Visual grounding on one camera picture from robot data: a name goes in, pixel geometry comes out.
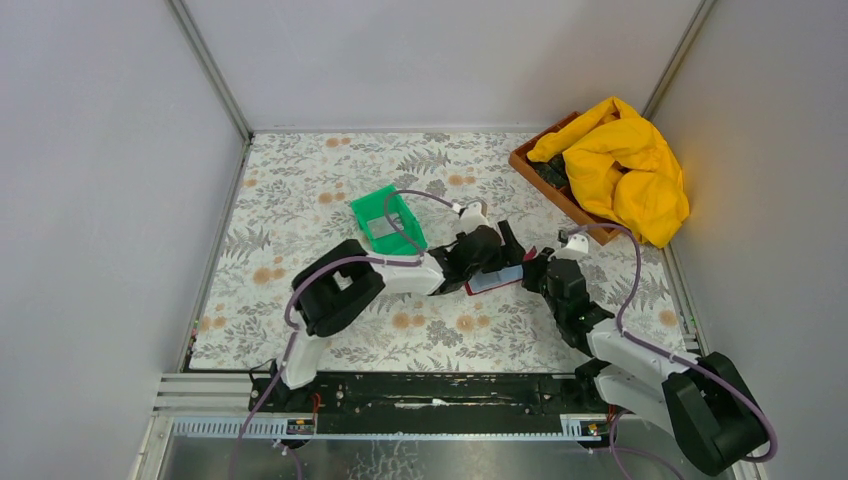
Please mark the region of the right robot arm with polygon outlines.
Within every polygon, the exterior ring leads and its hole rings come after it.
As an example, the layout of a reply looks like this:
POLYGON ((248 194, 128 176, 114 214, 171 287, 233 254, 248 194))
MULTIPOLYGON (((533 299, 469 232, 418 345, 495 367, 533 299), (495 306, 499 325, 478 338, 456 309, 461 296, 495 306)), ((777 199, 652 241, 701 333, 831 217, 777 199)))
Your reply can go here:
POLYGON ((566 344, 589 357, 576 370, 575 402, 597 412, 611 404, 671 435, 688 461, 716 476, 775 452, 775 432, 733 362, 718 352, 674 353, 626 330, 592 301, 573 259, 543 250, 522 265, 523 287, 540 294, 566 344))

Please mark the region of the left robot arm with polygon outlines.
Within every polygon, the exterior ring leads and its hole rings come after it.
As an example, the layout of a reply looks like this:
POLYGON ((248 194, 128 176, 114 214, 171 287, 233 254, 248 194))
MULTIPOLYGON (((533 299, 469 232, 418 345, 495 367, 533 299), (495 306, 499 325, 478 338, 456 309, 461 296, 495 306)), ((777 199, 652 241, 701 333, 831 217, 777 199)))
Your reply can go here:
POLYGON ((459 233, 420 256, 386 255, 345 240, 298 274, 285 307, 293 333, 277 357, 272 398, 288 411, 309 401, 310 384, 330 337, 356 320, 383 293, 441 296, 479 275, 520 268, 530 254, 507 221, 459 233))

